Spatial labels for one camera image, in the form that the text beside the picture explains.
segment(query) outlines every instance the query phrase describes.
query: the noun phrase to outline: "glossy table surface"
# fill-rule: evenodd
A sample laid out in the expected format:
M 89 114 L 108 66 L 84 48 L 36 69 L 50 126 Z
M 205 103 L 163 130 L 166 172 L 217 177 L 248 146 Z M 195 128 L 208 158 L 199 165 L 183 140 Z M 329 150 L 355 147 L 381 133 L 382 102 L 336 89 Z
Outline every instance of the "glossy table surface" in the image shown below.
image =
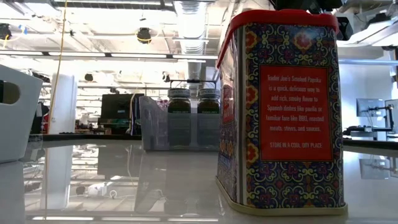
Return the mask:
M 217 153 L 145 152 L 140 141 L 38 143 L 22 162 L 0 164 L 0 223 L 398 223 L 396 157 L 345 147 L 345 216 L 253 217 L 221 195 Z

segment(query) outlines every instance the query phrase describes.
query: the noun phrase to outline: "red lid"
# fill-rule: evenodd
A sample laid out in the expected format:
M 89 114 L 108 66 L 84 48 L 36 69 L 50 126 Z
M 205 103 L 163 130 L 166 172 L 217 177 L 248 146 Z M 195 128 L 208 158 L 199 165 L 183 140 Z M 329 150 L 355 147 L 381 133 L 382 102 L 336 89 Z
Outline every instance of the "red lid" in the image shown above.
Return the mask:
M 269 10 L 250 10 L 242 12 L 235 16 L 229 23 L 228 31 L 218 54 L 217 68 L 220 67 L 223 60 L 229 40 L 232 38 L 233 32 L 250 22 L 260 22 L 267 24 L 287 24 L 287 25 L 309 25 L 309 26 L 323 26 L 332 27 L 337 32 L 338 22 L 335 16 L 329 14 L 313 15 L 306 11 L 298 9 L 283 9 L 281 11 Z

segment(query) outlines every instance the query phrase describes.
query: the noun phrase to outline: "smoked paprika tin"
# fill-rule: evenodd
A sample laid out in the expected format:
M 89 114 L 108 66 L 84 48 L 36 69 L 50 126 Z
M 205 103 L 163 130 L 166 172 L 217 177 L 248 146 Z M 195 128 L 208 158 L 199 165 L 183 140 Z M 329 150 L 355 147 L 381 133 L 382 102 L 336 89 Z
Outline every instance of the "smoked paprika tin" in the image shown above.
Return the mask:
M 337 32 L 335 17 L 300 10 L 251 10 L 232 19 L 217 61 L 217 183 L 233 208 L 346 212 Z

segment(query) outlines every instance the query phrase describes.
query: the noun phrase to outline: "spice jar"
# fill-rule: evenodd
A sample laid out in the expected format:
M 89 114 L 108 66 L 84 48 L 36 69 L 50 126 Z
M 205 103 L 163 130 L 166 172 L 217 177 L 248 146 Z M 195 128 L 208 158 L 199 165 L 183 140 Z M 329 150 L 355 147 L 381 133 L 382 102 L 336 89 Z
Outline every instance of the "spice jar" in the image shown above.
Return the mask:
M 198 92 L 198 145 L 218 146 L 220 141 L 220 91 L 201 89 Z
M 220 90 L 201 89 L 198 92 L 198 113 L 219 114 L 220 113 Z
M 189 146 L 191 143 L 190 90 L 171 88 L 168 92 L 167 126 L 169 146 Z
M 169 97 L 169 113 L 191 113 L 190 90 L 184 88 L 171 88 Z

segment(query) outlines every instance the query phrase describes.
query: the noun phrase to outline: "ductwork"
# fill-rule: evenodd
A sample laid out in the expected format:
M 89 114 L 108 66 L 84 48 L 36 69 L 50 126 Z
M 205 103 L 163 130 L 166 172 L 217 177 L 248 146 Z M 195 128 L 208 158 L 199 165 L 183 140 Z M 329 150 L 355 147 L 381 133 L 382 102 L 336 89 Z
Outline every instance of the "ductwork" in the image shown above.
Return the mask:
M 186 39 L 204 39 L 206 35 L 206 2 L 176 1 L 175 11 L 178 16 L 178 34 Z M 198 54 L 205 52 L 205 43 L 185 40 L 181 43 L 183 54 Z M 201 63 L 188 62 L 186 78 L 200 78 Z

